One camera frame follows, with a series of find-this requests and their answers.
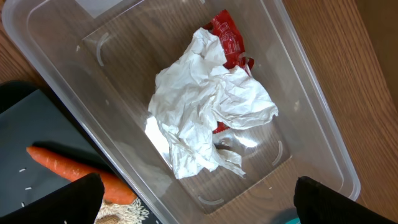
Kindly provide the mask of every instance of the crumpled white tissue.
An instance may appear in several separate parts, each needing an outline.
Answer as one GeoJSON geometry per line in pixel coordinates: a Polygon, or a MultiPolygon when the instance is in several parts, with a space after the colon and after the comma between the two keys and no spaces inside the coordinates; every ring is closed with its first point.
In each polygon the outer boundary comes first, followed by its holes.
{"type": "Polygon", "coordinates": [[[156,76],[148,110],[169,142],[177,179],[218,166],[243,176],[241,156],[213,144],[217,121],[247,129],[278,115],[264,87],[238,66],[224,68],[225,62],[219,38],[200,28],[180,59],[156,76]]]}

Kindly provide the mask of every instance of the plastic container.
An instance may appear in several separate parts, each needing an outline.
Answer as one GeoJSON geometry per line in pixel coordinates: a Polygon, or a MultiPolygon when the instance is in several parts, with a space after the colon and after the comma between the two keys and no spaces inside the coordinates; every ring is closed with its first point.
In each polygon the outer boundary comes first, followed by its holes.
{"type": "Polygon", "coordinates": [[[164,223],[274,223],[307,175],[356,200],[360,183],[281,1],[7,0],[11,39],[164,223]],[[147,106],[155,75],[222,9],[279,107],[265,126],[223,133],[245,179],[218,168],[176,180],[147,106]]]}

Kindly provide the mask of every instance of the red wrapper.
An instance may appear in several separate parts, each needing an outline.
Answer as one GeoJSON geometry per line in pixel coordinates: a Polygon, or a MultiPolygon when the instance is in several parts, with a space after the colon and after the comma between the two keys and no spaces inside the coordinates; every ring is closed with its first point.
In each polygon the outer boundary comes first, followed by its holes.
{"type": "MultiPolygon", "coordinates": [[[[245,52],[243,38],[227,10],[222,10],[203,28],[210,30],[213,35],[220,38],[227,60],[224,67],[232,69],[238,65],[239,67],[246,69],[245,65],[247,64],[249,69],[252,69],[254,60],[242,57],[242,54],[245,52]]],[[[213,134],[220,133],[228,128],[229,127],[224,123],[218,122],[217,129],[213,131],[213,134]]]]}

